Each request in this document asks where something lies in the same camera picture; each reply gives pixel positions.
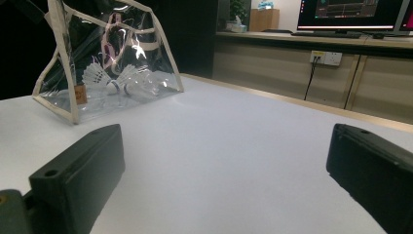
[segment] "clear plastic bag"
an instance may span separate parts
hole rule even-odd
[[[183,92],[165,33],[132,0],[48,0],[55,54],[33,97],[79,123]]]

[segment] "white shuttlecock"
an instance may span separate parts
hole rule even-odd
[[[152,98],[159,94],[158,82],[152,72],[147,69],[135,68],[131,75],[123,76],[122,79],[119,76],[117,81],[126,95]]]
[[[82,77],[83,83],[91,89],[106,90],[109,95],[120,93],[118,82],[110,78],[98,63],[86,67]]]

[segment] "white tabletop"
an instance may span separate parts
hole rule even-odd
[[[0,189],[27,192],[38,168],[119,123],[127,169],[92,233],[385,233],[326,171],[332,129],[353,125],[413,151],[411,132],[183,84],[185,93],[77,126],[31,97],[0,101]]]

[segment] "computer monitor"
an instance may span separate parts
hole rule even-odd
[[[413,1],[410,1],[406,13],[404,14],[403,21],[400,25],[400,31],[413,31]]]
[[[301,0],[297,30],[392,31],[403,0]]]

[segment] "wooden desk edge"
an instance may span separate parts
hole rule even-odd
[[[285,97],[285,96],[281,96],[281,95],[275,95],[275,94],[271,94],[271,93],[267,93],[267,92],[263,92],[263,91],[258,91],[258,90],[254,90],[254,89],[250,89],[250,88],[246,88],[246,87],[242,87],[242,86],[232,85],[232,84],[224,83],[224,82],[221,82],[221,81],[207,79],[207,78],[203,78],[203,77],[199,77],[199,76],[195,76],[195,75],[190,75],[190,74],[186,74],[186,73],[181,73],[181,75],[184,76],[184,77],[190,78],[190,79],[198,80],[198,81],[209,83],[209,84],[212,84],[212,85],[217,85],[217,86],[221,86],[221,87],[225,87],[225,88],[229,88],[229,89],[233,89],[233,90],[238,90],[238,91],[258,95],[258,96],[265,97],[265,98],[272,98],[272,99],[282,100],[282,101],[285,101],[285,102],[288,102],[288,103],[293,103],[293,104],[301,105],[301,106],[304,106],[304,107],[312,108],[312,109],[315,109],[315,110],[319,110],[319,111],[323,111],[323,112],[327,112],[327,113],[331,113],[331,114],[336,114],[336,115],[340,115],[340,116],[344,116],[344,117],[348,117],[348,118],[352,118],[352,119],[356,119],[356,120],[361,120],[361,121],[364,121],[364,122],[369,122],[369,123],[376,124],[376,125],[379,125],[379,126],[384,126],[384,127],[387,127],[387,128],[392,128],[392,129],[396,129],[396,130],[400,130],[400,131],[404,131],[404,132],[413,134],[413,125],[410,125],[410,124],[397,122],[397,121],[389,120],[389,119],[384,119],[384,118],[380,118],[380,117],[376,117],[376,116],[366,115],[366,114],[362,114],[362,113],[357,113],[357,112],[353,112],[353,111],[350,111],[350,110],[339,109],[339,108],[335,108],[335,107],[331,107],[331,106],[327,106],[327,105],[323,105],[323,104],[318,104],[318,103],[314,103],[314,102],[309,102],[309,101],[305,101],[305,100],[297,99],[297,98],[293,98],[293,97]]]

